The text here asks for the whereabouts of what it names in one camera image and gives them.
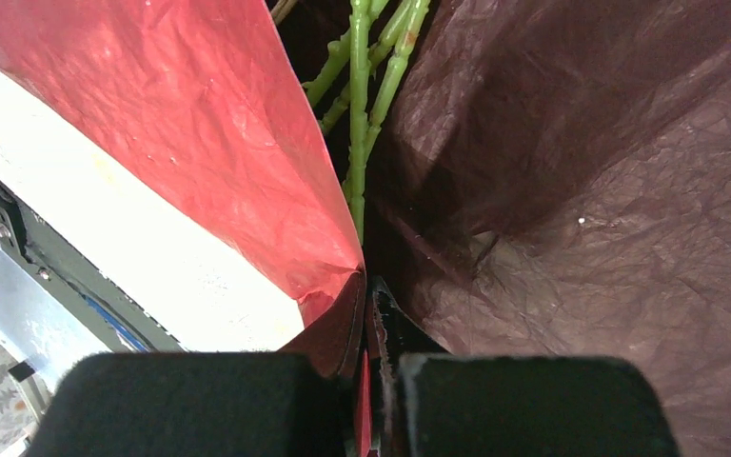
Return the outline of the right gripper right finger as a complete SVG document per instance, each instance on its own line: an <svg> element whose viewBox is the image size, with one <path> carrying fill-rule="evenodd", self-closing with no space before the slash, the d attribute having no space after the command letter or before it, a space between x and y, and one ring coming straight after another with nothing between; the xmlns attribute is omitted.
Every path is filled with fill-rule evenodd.
<svg viewBox="0 0 731 457"><path fill-rule="evenodd" d="M368 284L375 456L677 456L655 389L608 356L458 356Z"/></svg>

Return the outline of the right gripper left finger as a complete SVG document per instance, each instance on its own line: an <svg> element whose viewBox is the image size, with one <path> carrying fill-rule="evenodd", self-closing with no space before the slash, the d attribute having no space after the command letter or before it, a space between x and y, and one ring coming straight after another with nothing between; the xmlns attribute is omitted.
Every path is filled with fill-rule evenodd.
<svg viewBox="0 0 731 457"><path fill-rule="evenodd" d="M335 386L289 353L102 353L63 379L31 456L342 456Z"/></svg>

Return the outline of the dark red wrapping paper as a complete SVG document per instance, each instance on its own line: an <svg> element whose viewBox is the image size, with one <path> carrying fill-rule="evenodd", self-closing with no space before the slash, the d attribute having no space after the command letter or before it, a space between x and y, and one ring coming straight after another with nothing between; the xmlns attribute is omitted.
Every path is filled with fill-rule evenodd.
<svg viewBox="0 0 731 457"><path fill-rule="evenodd" d="M352 249L260 1L0 1L0 80L302 292ZM369 160L366 258L446 348L618 355L731 456L731 1L435 1Z"/></svg>

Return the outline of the pink fake flower bunch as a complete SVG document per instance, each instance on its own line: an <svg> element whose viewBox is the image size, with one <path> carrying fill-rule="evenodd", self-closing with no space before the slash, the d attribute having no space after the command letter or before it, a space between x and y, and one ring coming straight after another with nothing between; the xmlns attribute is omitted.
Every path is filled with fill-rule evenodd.
<svg viewBox="0 0 731 457"><path fill-rule="evenodd" d="M371 2L374 22L382 14L387 2ZM387 112L409 67L410 56L420 37L429 6L428 1L402 1L388 19L377 41L373 44L369 43L370 74L366 106L366 159L382 131ZM307 99L312 106L321 101L344 69L349 70L350 34L349 23L349 29L340 38L327 45L328 57L318 75L304 84ZM331 129L344 113L349 113L349 103L348 80L345 88L320 121L323 131Z"/></svg>

